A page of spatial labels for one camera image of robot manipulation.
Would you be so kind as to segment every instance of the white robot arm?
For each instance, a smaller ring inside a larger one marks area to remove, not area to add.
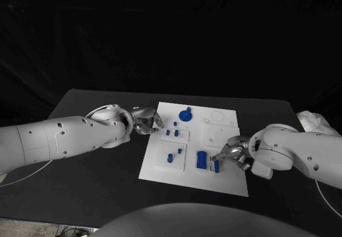
[[[155,109],[118,105],[95,109],[85,117],[72,116],[0,128],[0,174],[36,162],[60,159],[112,148],[129,141],[132,129],[140,134],[163,128]]]
[[[288,170],[294,166],[308,178],[342,189],[342,137],[271,124],[249,139],[229,138],[212,160],[229,158],[245,170],[245,157],[255,159],[251,172],[265,179],[271,179],[272,169]]]

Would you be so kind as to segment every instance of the black table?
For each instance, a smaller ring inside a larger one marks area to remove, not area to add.
[[[160,101],[235,110],[239,132],[246,136],[271,123],[303,131],[288,102],[222,97],[70,90],[49,118],[85,116],[106,104],[119,104],[127,109],[140,105],[157,107]],[[320,236],[342,233],[342,219],[324,204],[314,181],[295,168],[274,171],[271,180],[246,171],[249,197],[140,180],[147,142],[148,136],[132,131],[131,141],[116,148],[101,148],[56,160],[24,181],[0,188],[0,217],[99,227],[142,207],[197,202],[252,211]],[[5,182],[41,165],[14,170]]]

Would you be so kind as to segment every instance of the black curtain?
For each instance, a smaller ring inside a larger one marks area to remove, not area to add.
[[[339,130],[340,10],[294,0],[1,4],[2,118],[44,119],[78,88],[287,100]]]

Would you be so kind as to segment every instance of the white cable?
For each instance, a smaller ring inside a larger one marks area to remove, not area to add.
[[[11,184],[20,182],[21,180],[27,179],[33,174],[36,174],[36,173],[47,166],[47,164],[46,164],[37,171],[34,171],[30,175],[27,175],[24,178],[18,179],[17,181],[14,181],[14,182],[11,182],[11,183],[8,183],[8,184],[0,185],[0,187],[4,187],[4,186],[7,186],[7,185],[11,185]]]
[[[319,188],[319,193],[320,193],[320,195],[321,195],[323,200],[326,201],[326,198],[324,198],[324,195],[321,194],[320,188]],[[334,213],[339,215],[339,217],[342,218],[340,214],[336,212],[336,210],[333,209],[333,207],[330,206],[330,204],[327,203],[327,201],[326,201],[326,204],[327,204],[327,206],[330,207],[330,209],[333,210],[333,212],[334,212]]]

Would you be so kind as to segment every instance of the floor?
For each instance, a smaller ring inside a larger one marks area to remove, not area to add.
[[[63,230],[70,230],[63,235],[63,237],[69,237],[75,231],[80,232],[79,229],[86,230],[89,233],[96,231],[96,229],[83,227],[0,218],[0,237],[54,237]]]

